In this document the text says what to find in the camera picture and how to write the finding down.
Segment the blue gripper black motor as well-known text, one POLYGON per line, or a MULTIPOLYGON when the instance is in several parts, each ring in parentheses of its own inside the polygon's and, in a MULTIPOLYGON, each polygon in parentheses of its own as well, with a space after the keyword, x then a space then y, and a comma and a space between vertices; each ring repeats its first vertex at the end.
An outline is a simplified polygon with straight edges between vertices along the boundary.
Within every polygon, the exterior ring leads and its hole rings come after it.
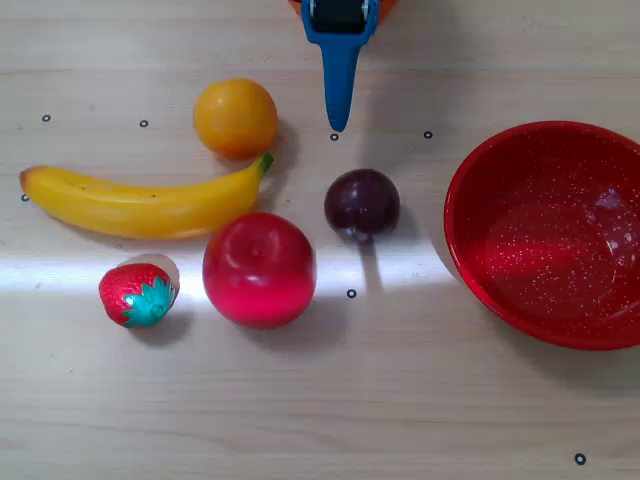
POLYGON ((308 41, 321 50, 329 124, 342 132, 350 115, 359 53, 377 29, 379 3, 303 0, 300 14, 308 41))

